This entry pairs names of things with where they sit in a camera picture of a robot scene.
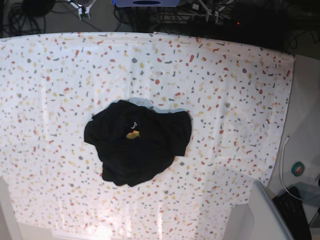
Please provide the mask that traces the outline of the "terrazzo patterned tablecloth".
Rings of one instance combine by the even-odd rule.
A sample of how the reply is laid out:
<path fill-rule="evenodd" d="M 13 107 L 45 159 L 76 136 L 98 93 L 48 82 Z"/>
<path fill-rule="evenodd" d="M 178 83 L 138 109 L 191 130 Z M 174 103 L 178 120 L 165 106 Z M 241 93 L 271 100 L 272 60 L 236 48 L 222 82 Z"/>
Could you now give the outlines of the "terrazzo patterned tablecloth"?
<path fill-rule="evenodd" d="M 161 33 L 56 33 L 0 41 L 0 176 L 17 222 L 81 239 L 220 240 L 232 207 L 267 185 L 295 57 Z M 84 142 L 118 100 L 188 111 L 184 157 L 135 187 L 102 179 Z"/>

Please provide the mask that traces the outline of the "white bin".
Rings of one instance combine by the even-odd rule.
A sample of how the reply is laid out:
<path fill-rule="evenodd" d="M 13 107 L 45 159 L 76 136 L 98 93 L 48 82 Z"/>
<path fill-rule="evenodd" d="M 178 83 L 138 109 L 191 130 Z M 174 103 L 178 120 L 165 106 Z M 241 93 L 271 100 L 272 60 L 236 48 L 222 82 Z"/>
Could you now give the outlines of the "white bin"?
<path fill-rule="evenodd" d="M 293 240 L 294 237 L 265 186 L 256 180 L 248 203 L 232 208 L 223 239 Z"/>

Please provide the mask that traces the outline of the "black keyboard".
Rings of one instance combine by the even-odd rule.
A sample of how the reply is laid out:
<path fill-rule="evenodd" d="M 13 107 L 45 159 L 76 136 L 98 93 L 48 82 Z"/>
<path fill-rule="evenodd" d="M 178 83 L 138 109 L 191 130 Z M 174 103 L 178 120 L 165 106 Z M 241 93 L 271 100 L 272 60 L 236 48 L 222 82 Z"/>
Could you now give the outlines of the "black keyboard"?
<path fill-rule="evenodd" d="M 274 197 L 272 201 L 295 240 L 312 239 L 302 201 L 292 197 L 287 192 Z"/>

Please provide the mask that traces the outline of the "blue box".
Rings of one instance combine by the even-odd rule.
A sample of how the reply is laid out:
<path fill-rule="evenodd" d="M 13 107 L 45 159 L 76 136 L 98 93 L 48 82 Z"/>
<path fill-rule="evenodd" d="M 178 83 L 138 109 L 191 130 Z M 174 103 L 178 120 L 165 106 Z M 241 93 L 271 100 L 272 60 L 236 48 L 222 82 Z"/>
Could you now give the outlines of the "blue box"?
<path fill-rule="evenodd" d="M 117 7 L 177 7 L 182 0 L 112 0 Z"/>

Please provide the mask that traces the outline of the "black t-shirt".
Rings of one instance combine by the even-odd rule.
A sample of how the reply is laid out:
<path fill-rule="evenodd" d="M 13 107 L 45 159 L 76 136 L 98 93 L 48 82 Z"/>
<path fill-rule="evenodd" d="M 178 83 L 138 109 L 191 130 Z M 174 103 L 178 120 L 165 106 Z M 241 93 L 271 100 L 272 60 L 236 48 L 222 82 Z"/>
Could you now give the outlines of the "black t-shirt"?
<path fill-rule="evenodd" d="M 96 148 L 102 179 L 134 187 L 183 157 L 192 135 L 187 111 L 158 113 L 126 100 L 111 103 L 84 128 L 84 142 Z"/>

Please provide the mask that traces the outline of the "green tape roll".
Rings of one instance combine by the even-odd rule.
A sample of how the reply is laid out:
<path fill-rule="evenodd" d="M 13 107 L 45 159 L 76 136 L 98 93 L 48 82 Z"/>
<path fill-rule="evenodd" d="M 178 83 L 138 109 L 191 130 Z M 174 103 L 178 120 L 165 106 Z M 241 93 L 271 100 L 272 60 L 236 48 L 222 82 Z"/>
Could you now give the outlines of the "green tape roll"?
<path fill-rule="evenodd" d="M 294 163 L 292 168 L 291 168 L 291 173 L 295 177 L 301 176 L 304 173 L 304 171 L 305 171 L 305 165 L 300 161 Z"/>

